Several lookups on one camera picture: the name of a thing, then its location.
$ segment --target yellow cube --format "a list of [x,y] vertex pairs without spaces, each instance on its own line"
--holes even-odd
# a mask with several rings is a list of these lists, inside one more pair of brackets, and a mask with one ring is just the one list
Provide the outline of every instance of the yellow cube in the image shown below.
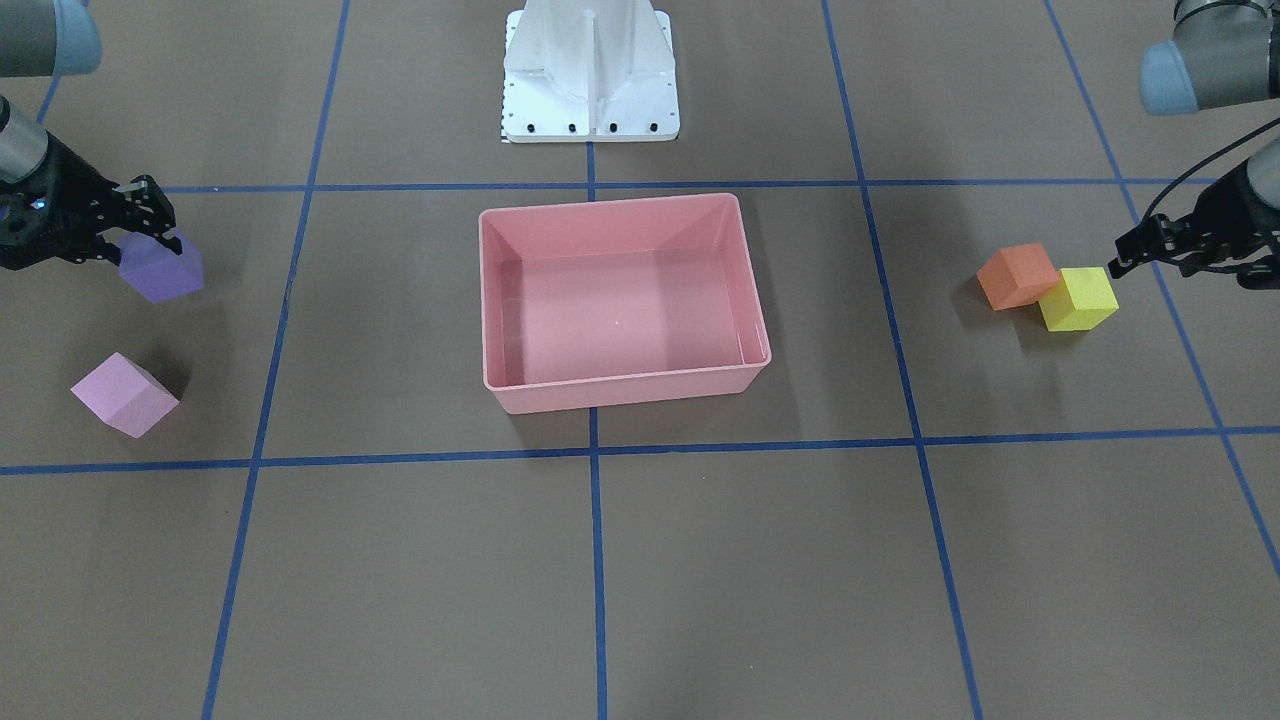
[[1039,299],[1050,332],[1092,331],[1120,309],[1102,268],[1064,268],[1062,282]]

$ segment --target gray floor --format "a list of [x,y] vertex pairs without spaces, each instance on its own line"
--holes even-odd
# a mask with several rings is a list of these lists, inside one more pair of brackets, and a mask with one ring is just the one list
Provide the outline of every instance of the gray floor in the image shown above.
[[[0,92],[207,288],[0,278],[0,717],[1280,716],[1280,293],[973,281],[1276,111],[1143,114],[1171,5],[663,0],[681,137],[584,149],[498,142],[518,1],[95,3],[97,73]],[[745,393],[502,413],[481,210],[726,190]],[[116,351],[182,397],[138,441],[68,392]]]

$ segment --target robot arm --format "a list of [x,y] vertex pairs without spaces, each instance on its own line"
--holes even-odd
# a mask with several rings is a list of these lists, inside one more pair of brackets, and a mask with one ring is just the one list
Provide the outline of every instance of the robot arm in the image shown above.
[[[1174,23],[1172,40],[1151,47],[1143,59],[1148,113],[1172,115],[1280,97],[1280,15],[1270,0],[1179,0]],[[1190,214],[1171,220],[1155,208],[1116,241],[1112,277],[1162,261],[1184,277],[1226,273],[1249,290],[1280,290],[1280,140],[1206,188]]]
[[[0,77],[87,73],[101,44],[76,0],[0,0]],[[148,176],[118,186],[0,96],[0,266],[61,258],[120,264],[101,233],[147,234],[175,255],[173,205]]]

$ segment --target black cable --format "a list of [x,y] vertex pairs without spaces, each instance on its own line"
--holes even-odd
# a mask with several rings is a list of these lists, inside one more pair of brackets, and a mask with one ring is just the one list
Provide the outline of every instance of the black cable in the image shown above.
[[1147,219],[1149,219],[1151,215],[1156,211],[1156,206],[1160,205],[1160,201],[1164,200],[1170,192],[1172,192],[1174,188],[1176,188],[1178,186],[1183,184],[1183,182],[1185,182],[1187,178],[1189,178],[1189,177],[1194,176],[1196,173],[1198,173],[1202,168],[1204,168],[1204,165],[1208,165],[1213,160],[1217,160],[1222,155],[1226,155],[1228,152],[1235,150],[1236,147],[1244,145],[1245,142],[1253,140],[1254,137],[1257,137],[1257,136],[1267,132],[1268,129],[1271,129],[1271,128],[1274,128],[1276,126],[1280,126],[1280,118],[1276,118],[1276,119],[1271,120],[1270,123],[1266,123],[1265,126],[1260,127],[1258,129],[1256,129],[1256,131],[1245,135],[1240,140],[1236,140],[1235,142],[1228,145],[1226,147],[1219,150],[1217,152],[1213,152],[1208,158],[1204,158],[1199,163],[1196,163],[1194,165],[1192,165],[1192,168],[1189,170],[1187,170],[1185,173],[1178,176],[1178,179],[1175,179],[1174,182],[1171,182],[1167,186],[1165,186],[1165,190],[1160,191],[1160,195],[1157,195],[1156,199],[1151,201],[1151,205],[1147,208],[1147,211],[1143,213],[1142,222],[1146,223]]

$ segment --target light blue joint cap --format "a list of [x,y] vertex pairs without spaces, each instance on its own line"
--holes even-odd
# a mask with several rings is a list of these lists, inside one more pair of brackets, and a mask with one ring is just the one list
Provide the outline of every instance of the light blue joint cap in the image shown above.
[[82,76],[102,61],[102,40],[88,9],[78,0],[54,0],[58,46],[54,53],[55,76]]
[[1185,115],[1199,110],[1183,53],[1172,40],[1152,45],[1142,59],[1142,106],[1152,115]]

